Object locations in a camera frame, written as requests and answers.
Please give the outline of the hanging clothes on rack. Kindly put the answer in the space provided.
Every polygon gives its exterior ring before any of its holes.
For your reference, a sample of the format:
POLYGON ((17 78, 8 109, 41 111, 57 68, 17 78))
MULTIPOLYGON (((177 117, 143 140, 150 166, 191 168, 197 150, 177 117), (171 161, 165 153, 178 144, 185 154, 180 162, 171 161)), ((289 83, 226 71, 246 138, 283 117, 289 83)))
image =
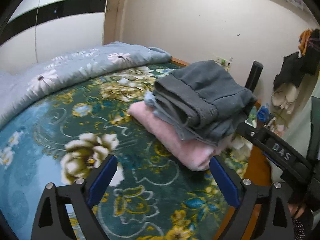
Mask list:
POLYGON ((300 34, 298 51, 283 58, 280 73, 273 82, 272 105, 291 115, 304 76, 315 75, 318 64, 319 29, 307 29, 300 34))

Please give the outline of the teal floral bed blanket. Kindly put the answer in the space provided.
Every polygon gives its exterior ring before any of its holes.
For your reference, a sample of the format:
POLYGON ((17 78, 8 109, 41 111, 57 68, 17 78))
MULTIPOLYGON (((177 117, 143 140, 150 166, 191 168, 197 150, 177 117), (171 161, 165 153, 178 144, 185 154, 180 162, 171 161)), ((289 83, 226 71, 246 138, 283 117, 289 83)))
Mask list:
MULTIPOLYGON (((86 179, 111 154, 117 171, 92 208, 109 239, 214 237, 228 206, 209 169, 185 167, 127 112, 176 69, 150 64, 94 77, 41 98, 1 126, 1 212, 17 238, 31 238, 46 184, 86 179)), ((181 140, 195 139, 159 112, 181 140)), ((252 145, 232 136, 220 155, 243 175, 252 145)))

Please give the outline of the pink folded garment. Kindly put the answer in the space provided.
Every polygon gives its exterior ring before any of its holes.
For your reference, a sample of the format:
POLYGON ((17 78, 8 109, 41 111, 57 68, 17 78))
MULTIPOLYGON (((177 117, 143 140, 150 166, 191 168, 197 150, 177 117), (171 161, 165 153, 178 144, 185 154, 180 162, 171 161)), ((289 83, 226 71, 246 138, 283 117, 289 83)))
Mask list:
POLYGON ((232 135, 225 137, 216 146, 196 139, 181 140, 174 127, 154 116, 152 108, 144 102, 131 104, 127 112, 153 134, 185 167, 192 171, 207 170, 211 157, 220 155, 228 147, 233 137, 232 135))

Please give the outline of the blue plastic bottle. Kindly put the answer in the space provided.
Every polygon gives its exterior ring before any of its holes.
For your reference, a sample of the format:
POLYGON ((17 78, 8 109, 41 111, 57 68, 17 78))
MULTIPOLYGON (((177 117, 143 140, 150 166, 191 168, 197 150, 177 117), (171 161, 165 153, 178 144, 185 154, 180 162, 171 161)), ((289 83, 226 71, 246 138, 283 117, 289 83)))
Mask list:
POLYGON ((267 122, 267 120, 269 119, 269 115, 270 115, 270 112, 269 112, 268 105, 261 106, 257 111, 257 119, 262 123, 267 122))

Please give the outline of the white wardrobe with black band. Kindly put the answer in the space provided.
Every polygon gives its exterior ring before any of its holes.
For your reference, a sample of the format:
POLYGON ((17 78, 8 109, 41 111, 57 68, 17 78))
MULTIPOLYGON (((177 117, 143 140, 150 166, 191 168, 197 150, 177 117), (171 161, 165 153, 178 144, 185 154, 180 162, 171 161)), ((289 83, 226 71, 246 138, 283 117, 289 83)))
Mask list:
POLYGON ((1 70, 15 74, 103 44, 107 0, 22 0, 1 32, 1 70))

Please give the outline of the grey sweatshirt with gold letters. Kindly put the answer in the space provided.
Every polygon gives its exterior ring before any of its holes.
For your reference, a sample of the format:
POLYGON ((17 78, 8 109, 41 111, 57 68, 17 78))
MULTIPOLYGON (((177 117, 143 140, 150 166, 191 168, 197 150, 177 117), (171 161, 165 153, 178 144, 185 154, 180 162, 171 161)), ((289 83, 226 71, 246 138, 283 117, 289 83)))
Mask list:
POLYGON ((155 81, 153 94, 178 128, 212 144, 232 135, 257 101, 215 61, 173 70, 155 81))

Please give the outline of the light blue folded garment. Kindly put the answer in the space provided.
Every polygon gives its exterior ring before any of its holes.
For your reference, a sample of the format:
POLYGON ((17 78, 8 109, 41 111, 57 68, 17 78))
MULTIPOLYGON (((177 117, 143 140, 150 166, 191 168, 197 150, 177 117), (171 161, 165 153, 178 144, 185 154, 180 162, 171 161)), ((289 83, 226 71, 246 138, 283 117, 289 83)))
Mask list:
POLYGON ((153 95, 152 92, 147 91, 145 93, 145 95, 144 95, 144 103, 148 107, 151 107, 153 109, 154 116, 159 118, 160 112, 159 112, 159 109, 158 109, 158 106, 157 106, 156 98, 155 98, 155 96, 153 95))

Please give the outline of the white wall socket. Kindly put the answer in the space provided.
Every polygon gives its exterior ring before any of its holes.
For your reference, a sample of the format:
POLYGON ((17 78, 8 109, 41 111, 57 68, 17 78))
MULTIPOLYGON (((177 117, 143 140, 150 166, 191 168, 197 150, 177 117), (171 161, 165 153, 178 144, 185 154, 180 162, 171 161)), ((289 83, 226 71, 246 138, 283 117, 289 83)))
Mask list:
POLYGON ((227 72, 230 71, 231 65, 232 65, 232 60, 233 58, 230 57, 228 60, 221 58, 221 57, 216 57, 215 62, 221 65, 227 72))

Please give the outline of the light blue floral quilt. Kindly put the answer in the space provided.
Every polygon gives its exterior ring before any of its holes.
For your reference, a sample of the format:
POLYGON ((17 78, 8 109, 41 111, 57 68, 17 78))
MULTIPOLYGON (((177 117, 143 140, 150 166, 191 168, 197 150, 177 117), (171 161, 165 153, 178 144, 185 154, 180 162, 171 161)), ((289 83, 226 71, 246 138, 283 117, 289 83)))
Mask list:
POLYGON ((63 88, 117 70, 170 60, 171 55, 160 48, 117 41, 62 54, 19 74, 1 71, 1 126, 32 103, 63 88))

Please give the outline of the black upright post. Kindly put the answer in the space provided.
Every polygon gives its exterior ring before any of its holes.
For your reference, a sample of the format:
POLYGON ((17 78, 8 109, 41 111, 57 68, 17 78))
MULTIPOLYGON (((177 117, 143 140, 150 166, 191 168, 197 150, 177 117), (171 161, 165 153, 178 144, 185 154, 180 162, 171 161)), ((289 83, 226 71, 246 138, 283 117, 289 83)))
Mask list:
POLYGON ((249 72, 249 76, 247 78, 245 88, 254 92, 262 71, 263 71, 263 65, 258 61, 254 61, 252 64, 251 70, 249 72))

